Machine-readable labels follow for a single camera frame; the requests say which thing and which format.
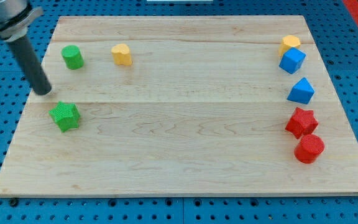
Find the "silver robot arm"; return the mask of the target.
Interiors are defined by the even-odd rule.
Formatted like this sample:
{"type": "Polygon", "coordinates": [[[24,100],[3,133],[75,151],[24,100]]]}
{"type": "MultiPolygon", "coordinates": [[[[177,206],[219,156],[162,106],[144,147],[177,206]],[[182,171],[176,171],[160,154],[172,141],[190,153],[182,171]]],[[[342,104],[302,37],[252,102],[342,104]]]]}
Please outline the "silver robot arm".
{"type": "Polygon", "coordinates": [[[0,0],[0,39],[5,41],[37,95],[46,95],[52,86],[27,36],[28,27],[44,14],[29,0],[0,0]]]}

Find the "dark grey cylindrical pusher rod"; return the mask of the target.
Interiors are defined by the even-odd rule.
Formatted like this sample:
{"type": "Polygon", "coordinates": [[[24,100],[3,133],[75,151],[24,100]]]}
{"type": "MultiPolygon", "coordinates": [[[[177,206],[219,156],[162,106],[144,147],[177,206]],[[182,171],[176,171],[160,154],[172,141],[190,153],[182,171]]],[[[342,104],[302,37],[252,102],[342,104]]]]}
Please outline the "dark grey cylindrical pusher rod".
{"type": "Polygon", "coordinates": [[[32,44],[30,43],[30,39],[24,35],[15,41],[8,42],[7,45],[34,93],[37,95],[48,94],[52,90],[52,86],[41,66],[32,44]]]}

